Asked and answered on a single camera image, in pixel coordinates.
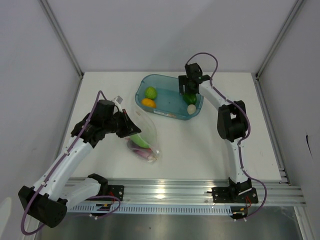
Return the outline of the green bell pepper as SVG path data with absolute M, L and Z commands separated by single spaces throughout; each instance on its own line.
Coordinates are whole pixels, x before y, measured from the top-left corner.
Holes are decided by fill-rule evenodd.
M 195 105 L 197 103 L 197 95 L 194 93 L 185 93 L 182 98 L 188 105 Z

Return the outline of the red chili pepper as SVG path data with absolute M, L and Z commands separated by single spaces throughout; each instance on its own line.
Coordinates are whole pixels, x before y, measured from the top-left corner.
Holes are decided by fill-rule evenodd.
M 136 148 L 136 151 L 145 152 L 145 153 L 152 153 L 153 151 L 150 148 Z

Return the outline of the orange mango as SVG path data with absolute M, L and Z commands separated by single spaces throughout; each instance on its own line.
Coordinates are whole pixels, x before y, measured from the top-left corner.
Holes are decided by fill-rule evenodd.
M 156 108 L 156 102 L 150 98 L 144 98 L 141 100 L 141 104 L 145 107 Z

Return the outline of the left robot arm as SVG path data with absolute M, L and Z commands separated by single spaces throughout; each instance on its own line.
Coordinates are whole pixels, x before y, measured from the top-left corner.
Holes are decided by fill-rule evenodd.
M 71 138 L 64 151 L 57 157 L 46 173 L 33 186 L 22 186 L 18 192 L 24 209 L 23 218 L 31 216 L 44 226 L 54 228 L 65 218 L 67 211 L 85 200 L 113 199 L 108 180 L 96 173 L 75 185 L 71 192 L 63 189 L 83 159 L 107 134 L 125 138 L 141 133 L 121 107 L 122 98 L 98 100 L 93 109 L 71 132 Z

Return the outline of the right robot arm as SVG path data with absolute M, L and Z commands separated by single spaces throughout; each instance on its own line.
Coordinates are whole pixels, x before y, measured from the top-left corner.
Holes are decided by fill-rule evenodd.
M 213 187 L 214 203 L 244 203 L 253 189 L 252 180 L 247 176 L 242 156 L 241 142 L 250 132 L 250 124 L 243 101 L 231 101 L 212 83 L 212 77 L 204 75 L 197 63 L 185 64 L 185 75 L 178 77 L 179 93 L 200 94 L 218 111 L 217 132 L 227 146 L 229 159 L 228 187 Z

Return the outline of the light green cucumber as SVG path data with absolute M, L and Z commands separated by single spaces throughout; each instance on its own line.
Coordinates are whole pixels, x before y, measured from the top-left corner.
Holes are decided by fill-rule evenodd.
M 145 140 L 143 140 L 139 134 L 131 135 L 130 140 L 141 148 L 144 148 L 144 149 L 150 148 L 149 144 Z

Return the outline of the clear zip top bag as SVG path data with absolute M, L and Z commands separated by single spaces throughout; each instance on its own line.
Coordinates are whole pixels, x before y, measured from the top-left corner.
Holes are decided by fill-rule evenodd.
M 154 122 L 147 115 L 147 113 L 137 105 L 134 105 L 129 110 L 128 115 L 132 122 L 141 129 L 141 133 L 138 134 L 143 140 L 145 140 L 149 144 L 149 149 L 153 151 L 157 159 L 154 161 L 147 161 L 142 157 L 139 157 L 137 154 L 133 153 L 131 150 L 130 151 L 136 156 L 138 156 L 140 159 L 145 160 L 148 163 L 153 163 L 157 161 L 161 157 L 161 149 L 159 147 L 158 134 Z M 127 145 L 127 142 L 131 141 L 130 136 L 126 137 L 125 140 Z

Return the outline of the purple eggplant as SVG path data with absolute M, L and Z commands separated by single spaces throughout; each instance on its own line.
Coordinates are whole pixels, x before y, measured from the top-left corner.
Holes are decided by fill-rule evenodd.
M 142 152 L 142 151 L 137 151 L 136 149 L 142 148 L 133 143 L 132 141 L 127 142 L 127 147 L 129 150 L 131 150 L 134 154 L 138 155 L 139 157 L 145 159 L 146 161 L 155 161 L 157 159 L 156 155 L 154 152 Z

